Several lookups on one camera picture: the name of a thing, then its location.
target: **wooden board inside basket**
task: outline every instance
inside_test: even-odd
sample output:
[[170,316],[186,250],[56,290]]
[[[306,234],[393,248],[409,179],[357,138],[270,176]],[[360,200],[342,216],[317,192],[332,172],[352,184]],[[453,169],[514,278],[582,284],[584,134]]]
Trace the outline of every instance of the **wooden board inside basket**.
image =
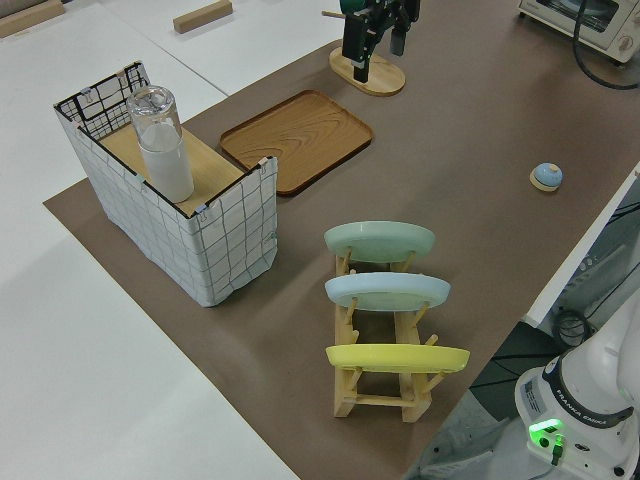
[[277,192],[295,195],[372,139],[359,118],[325,94],[305,90],[223,133],[220,146],[247,168],[277,157]]
[[[195,209],[203,203],[211,200],[225,188],[238,180],[244,172],[225,160],[215,150],[195,137],[186,128],[182,128],[191,174],[193,175],[194,192],[184,202],[176,203],[176,207],[186,215],[192,215]],[[133,125],[129,124],[111,135],[103,138],[100,143],[111,153],[118,157],[131,170],[143,175],[147,182],[153,185],[149,179],[147,167],[142,159],[138,138]]]

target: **gray floor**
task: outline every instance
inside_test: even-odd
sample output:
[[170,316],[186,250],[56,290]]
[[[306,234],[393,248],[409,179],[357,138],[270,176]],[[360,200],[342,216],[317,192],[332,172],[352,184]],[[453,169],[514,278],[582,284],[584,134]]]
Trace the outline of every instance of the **gray floor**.
[[[482,406],[496,420],[515,418],[518,416],[514,400],[514,388],[520,374],[530,368],[546,365],[551,358],[560,352],[553,338],[525,323],[518,323],[507,340],[494,355],[494,359],[487,364],[480,373],[471,392]],[[518,355],[545,355],[544,358],[505,358],[500,357]],[[513,380],[495,385],[485,385],[503,380]]]

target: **label on robot base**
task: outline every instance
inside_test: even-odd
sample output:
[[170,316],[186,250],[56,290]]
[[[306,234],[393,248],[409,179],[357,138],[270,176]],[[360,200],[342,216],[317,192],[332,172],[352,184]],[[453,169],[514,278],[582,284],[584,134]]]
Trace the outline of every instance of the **label on robot base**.
[[522,396],[522,403],[524,403],[524,406],[527,408],[531,420],[536,420],[542,415],[542,412],[547,410],[542,400],[542,395],[538,388],[538,379],[536,377],[520,387],[520,395]]

